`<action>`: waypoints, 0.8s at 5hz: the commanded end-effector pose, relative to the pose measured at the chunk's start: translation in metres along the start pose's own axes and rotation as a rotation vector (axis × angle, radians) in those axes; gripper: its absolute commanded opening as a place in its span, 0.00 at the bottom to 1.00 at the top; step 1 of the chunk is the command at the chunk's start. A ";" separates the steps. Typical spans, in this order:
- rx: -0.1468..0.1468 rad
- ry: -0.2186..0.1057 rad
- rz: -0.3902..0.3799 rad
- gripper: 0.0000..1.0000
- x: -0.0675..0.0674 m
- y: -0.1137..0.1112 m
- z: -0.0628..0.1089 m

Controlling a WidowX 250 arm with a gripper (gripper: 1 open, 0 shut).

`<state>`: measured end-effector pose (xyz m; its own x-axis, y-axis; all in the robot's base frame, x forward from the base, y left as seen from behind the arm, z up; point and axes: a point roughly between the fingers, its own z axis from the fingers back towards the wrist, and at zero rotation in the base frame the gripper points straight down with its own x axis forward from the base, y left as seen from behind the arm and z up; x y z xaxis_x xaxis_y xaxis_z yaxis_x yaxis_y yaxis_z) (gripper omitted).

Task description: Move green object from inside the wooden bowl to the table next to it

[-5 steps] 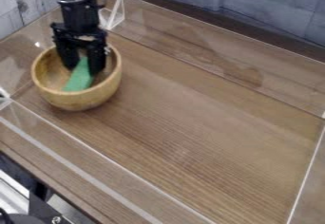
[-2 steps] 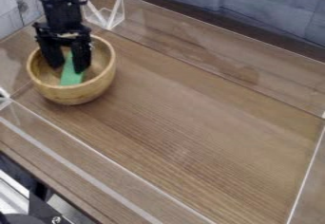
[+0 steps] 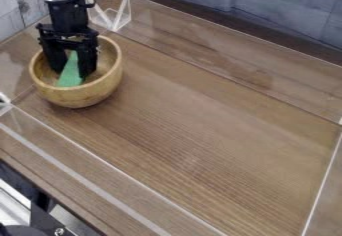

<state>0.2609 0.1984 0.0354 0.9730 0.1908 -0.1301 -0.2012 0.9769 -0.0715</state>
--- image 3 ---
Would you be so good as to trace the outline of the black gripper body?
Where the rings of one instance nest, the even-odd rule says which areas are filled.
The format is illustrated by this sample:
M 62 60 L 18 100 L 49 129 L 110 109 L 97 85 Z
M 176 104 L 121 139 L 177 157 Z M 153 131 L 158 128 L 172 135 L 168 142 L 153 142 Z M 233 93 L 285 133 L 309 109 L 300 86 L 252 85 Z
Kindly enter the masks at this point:
M 95 52 L 99 33 L 89 26 L 89 9 L 95 2 L 86 0 L 46 0 L 50 23 L 39 23 L 39 44 L 45 52 Z

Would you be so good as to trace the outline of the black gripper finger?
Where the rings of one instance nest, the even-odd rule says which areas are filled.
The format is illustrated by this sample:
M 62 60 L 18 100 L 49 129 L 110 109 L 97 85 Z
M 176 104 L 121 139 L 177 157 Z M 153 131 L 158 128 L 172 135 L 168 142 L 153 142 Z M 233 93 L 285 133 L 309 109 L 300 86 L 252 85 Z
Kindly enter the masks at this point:
M 98 49 L 95 46 L 81 45 L 77 49 L 79 75 L 86 79 L 97 70 Z
M 67 55 L 63 47 L 55 41 L 46 39 L 41 40 L 41 44 L 51 69 L 57 73 L 61 73 L 67 63 Z

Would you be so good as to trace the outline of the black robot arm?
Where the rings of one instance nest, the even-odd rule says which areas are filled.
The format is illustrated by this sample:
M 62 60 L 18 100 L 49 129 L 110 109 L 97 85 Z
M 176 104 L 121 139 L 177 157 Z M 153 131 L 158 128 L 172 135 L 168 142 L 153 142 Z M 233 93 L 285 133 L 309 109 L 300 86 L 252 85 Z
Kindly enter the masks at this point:
M 97 2 L 86 0 L 46 0 L 51 23 L 39 23 L 39 44 L 51 69 L 62 73 L 69 61 L 67 50 L 78 55 L 78 72 L 82 79 L 97 70 L 99 32 L 90 25 L 89 9 Z

